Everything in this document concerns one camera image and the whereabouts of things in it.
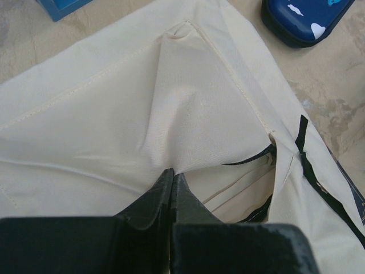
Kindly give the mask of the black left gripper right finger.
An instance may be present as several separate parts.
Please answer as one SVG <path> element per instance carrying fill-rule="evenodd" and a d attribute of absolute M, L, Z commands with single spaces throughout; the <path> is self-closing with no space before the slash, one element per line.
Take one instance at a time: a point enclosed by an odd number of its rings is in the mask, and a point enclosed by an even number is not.
<path fill-rule="evenodd" d="M 223 223 L 173 179 L 172 273 L 318 273 L 308 240 L 294 225 Z"/>

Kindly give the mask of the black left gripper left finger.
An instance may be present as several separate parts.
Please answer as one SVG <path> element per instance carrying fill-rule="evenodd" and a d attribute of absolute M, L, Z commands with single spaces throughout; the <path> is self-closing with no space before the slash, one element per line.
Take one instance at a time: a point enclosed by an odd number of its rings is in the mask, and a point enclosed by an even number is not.
<path fill-rule="evenodd" d="M 174 172 L 120 213 L 1 220 L 2 273 L 163 273 Z"/>

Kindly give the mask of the beige canvas backpack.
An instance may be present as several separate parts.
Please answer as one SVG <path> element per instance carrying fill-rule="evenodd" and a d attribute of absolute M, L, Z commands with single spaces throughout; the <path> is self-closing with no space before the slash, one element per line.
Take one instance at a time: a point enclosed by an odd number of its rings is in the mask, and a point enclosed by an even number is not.
<path fill-rule="evenodd" d="M 1 85 L 1 216 L 107 216 L 163 170 L 220 220 L 271 198 L 321 273 L 363 273 L 346 179 L 252 24 L 227 1 L 154 1 Z"/>

